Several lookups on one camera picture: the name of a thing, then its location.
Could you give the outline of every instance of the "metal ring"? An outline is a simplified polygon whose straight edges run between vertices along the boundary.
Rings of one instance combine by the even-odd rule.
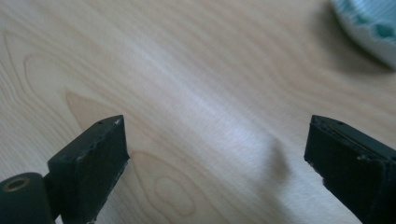
[[[4,192],[12,192],[16,191],[19,189],[23,189],[28,185],[30,182],[30,179],[27,177],[18,177],[15,179],[12,179],[8,181],[4,186],[3,186],[3,191]]]

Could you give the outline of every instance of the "white bowl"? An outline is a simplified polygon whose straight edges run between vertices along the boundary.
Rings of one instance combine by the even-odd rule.
[[[396,0],[332,0],[346,33],[396,70]]]

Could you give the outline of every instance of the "black plastic part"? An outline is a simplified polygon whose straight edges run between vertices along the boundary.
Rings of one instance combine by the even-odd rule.
[[[54,223],[40,174],[15,175],[0,183],[0,223]]]
[[[362,223],[396,222],[396,151],[335,119],[313,116],[304,159]]]
[[[52,215],[64,224],[95,221],[128,160],[123,116],[93,124],[49,160]]]

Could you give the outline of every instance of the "light wood surface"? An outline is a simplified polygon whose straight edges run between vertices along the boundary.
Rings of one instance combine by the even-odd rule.
[[[123,114],[97,223],[359,223],[304,161],[308,124],[396,147],[395,85],[327,0],[4,0],[0,179]]]

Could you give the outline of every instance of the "wooden table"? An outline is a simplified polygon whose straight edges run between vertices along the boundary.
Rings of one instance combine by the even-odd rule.
[[[97,223],[359,223],[304,161],[308,124],[396,147],[395,85],[327,0],[4,0],[0,179],[123,114]]]

